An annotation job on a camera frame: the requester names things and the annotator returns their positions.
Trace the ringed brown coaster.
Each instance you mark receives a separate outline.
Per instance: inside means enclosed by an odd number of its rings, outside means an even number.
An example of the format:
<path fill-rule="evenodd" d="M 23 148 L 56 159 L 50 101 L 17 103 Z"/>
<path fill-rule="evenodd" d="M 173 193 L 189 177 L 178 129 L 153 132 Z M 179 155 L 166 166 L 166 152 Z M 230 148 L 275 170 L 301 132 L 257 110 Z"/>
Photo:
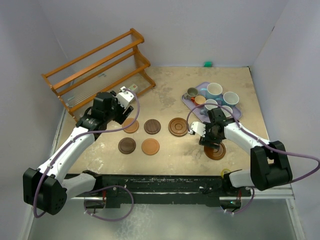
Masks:
<path fill-rule="evenodd" d="M 211 143 L 209 146 L 204 146 L 205 155 L 211 160 L 221 160 L 226 154 L 226 147 L 223 143 Z"/>
<path fill-rule="evenodd" d="M 181 117 L 175 117 L 170 120 L 168 130 L 172 135 L 182 137 L 188 133 L 187 122 Z"/>

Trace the dark walnut coaster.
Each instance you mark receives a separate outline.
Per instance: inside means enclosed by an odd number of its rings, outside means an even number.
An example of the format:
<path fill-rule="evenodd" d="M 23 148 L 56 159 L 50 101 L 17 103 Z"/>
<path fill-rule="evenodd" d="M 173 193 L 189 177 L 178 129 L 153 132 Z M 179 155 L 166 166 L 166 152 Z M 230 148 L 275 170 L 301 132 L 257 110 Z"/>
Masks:
<path fill-rule="evenodd" d="M 143 126 L 145 132 L 150 135 L 155 135 L 161 130 L 161 123 L 156 119 L 149 119 Z"/>
<path fill-rule="evenodd" d="M 123 154 L 131 154 L 136 149 L 136 142 L 133 138 L 125 137 L 118 143 L 118 150 Z"/>

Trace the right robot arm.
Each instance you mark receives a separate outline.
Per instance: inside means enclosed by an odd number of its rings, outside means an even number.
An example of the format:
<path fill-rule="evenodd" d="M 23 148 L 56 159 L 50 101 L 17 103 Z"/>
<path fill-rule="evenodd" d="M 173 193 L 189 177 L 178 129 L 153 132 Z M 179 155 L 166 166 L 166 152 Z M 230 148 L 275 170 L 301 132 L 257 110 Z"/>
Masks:
<path fill-rule="evenodd" d="M 288 184 L 293 179 L 285 146 L 271 142 L 247 130 L 235 118 L 227 118 L 220 108 L 208 112 L 208 122 L 194 121 L 190 129 L 200 136 L 199 144 L 217 149 L 223 140 L 230 140 L 250 157 L 250 168 L 227 174 L 222 190 L 235 195 L 241 187 L 255 187 L 260 191 Z"/>

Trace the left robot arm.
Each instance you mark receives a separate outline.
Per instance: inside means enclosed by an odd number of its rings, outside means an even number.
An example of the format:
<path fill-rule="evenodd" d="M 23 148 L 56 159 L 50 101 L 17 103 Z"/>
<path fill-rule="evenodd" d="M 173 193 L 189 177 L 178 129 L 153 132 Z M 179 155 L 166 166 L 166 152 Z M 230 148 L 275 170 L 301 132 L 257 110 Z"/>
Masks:
<path fill-rule="evenodd" d="M 101 134 L 109 133 L 109 122 L 123 124 L 134 110 L 137 95 L 122 87 L 119 93 L 99 92 L 78 120 L 72 133 L 60 148 L 37 169 L 28 168 L 23 176 L 23 200 L 32 206 L 35 218 L 57 214 L 66 201 L 81 194 L 98 196 L 103 191 L 102 177 L 90 170 L 66 178 L 81 154 Z"/>

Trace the light wooden coaster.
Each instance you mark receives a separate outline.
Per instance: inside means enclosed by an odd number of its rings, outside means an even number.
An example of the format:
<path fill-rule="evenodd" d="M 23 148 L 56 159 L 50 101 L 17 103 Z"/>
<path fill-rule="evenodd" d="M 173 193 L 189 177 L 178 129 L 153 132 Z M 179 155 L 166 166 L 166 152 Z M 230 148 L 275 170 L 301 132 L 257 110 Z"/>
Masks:
<path fill-rule="evenodd" d="M 160 150 L 160 144 L 154 138 L 147 138 L 142 142 L 141 149 L 146 155 L 155 155 Z"/>
<path fill-rule="evenodd" d="M 124 132 L 128 134 L 133 134 L 139 129 L 139 122 L 135 120 L 133 122 L 134 118 L 127 118 L 123 124 L 122 127 L 124 128 Z"/>

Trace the large light blue mug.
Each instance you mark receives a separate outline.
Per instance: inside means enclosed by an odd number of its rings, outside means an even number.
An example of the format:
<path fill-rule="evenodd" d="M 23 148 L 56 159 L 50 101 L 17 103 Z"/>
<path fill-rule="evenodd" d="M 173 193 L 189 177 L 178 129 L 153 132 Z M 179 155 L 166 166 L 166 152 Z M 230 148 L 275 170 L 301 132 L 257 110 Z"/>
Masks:
<path fill-rule="evenodd" d="M 221 96 L 223 87 L 219 83 L 209 83 L 207 87 L 201 88 L 199 92 L 206 100 L 216 100 Z"/>

